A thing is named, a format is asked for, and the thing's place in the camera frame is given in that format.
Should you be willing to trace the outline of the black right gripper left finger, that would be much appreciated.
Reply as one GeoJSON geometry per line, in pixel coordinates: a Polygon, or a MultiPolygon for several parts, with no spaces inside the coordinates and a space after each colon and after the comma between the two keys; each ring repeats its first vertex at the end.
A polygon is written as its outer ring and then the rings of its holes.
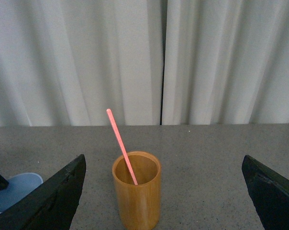
{"type": "Polygon", "coordinates": [[[86,174],[83,154],[0,214],[0,230],[68,230],[86,174]]]}

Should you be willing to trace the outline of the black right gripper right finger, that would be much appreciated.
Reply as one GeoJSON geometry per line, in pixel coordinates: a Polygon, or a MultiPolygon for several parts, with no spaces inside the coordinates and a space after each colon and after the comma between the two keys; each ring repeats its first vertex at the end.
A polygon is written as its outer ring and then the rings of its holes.
{"type": "Polygon", "coordinates": [[[289,230],[289,180],[249,155],[242,173],[264,229],[289,230]]]}

